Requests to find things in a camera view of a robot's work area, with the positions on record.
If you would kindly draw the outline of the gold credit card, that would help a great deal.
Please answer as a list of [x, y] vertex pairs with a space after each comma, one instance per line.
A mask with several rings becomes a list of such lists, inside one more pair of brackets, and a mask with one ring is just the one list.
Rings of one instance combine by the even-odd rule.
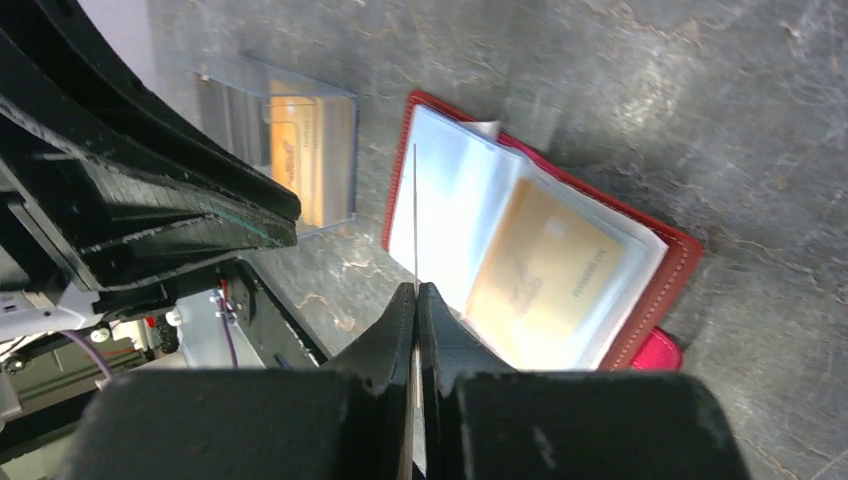
[[569, 340], [626, 254], [612, 235], [521, 179], [487, 250], [465, 315], [519, 369], [565, 369]]

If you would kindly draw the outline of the clear plastic card box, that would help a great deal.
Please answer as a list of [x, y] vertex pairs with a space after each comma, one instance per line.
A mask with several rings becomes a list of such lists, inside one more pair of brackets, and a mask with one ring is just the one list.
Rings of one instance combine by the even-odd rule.
[[193, 78], [200, 130], [298, 196], [300, 237], [354, 219], [354, 94], [246, 56], [165, 56]]

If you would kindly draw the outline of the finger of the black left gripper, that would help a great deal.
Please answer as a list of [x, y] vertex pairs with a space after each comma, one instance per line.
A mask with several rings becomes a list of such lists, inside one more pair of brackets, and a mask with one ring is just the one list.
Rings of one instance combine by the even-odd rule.
[[111, 130], [148, 150], [129, 165], [294, 221], [297, 196], [218, 146], [132, 72], [76, 1], [4, 1], [1, 30], [36, 70]]
[[63, 93], [3, 93], [1, 287], [128, 290], [296, 243], [296, 220], [130, 167], [148, 155]]

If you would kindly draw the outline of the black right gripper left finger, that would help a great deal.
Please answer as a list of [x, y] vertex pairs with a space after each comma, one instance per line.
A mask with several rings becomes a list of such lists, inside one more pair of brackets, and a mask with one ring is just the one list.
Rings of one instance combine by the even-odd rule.
[[325, 367], [345, 381], [339, 434], [342, 479], [413, 476], [416, 292], [400, 284], [381, 316]]

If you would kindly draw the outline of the red leather card holder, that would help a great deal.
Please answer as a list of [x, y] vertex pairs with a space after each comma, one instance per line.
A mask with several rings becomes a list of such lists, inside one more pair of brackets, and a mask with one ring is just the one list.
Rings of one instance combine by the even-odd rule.
[[382, 247], [524, 370], [676, 370], [661, 321], [691, 235], [422, 90], [406, 100]]

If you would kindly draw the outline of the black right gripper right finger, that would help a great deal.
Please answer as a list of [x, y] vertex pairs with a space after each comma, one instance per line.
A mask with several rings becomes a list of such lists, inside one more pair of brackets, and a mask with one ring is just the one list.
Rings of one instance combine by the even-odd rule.
[[419, 285], [417, 343], [420, 350], [427, 479], [468, 479], [466, 413], [460, 386], [476, 374], [514, 369], [457, 320], [437, 286]]

